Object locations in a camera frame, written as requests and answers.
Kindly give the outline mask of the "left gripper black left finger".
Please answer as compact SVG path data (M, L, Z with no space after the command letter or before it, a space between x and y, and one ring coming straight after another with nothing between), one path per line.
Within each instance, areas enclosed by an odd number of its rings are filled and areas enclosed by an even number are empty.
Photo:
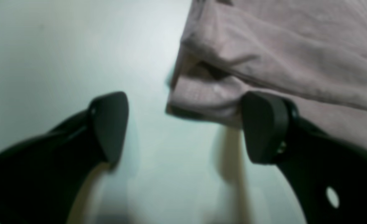
M126 93L109 93L47 133L1 152L0 224L65 224L91 171L118 163L128 118Z

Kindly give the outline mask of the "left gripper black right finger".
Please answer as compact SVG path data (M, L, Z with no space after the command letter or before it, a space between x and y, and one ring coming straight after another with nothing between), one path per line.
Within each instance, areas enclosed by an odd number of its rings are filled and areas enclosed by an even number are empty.
M367 224L367 151L301 118L284 97L249 91L242 128L252 163L275 165L309 224Z

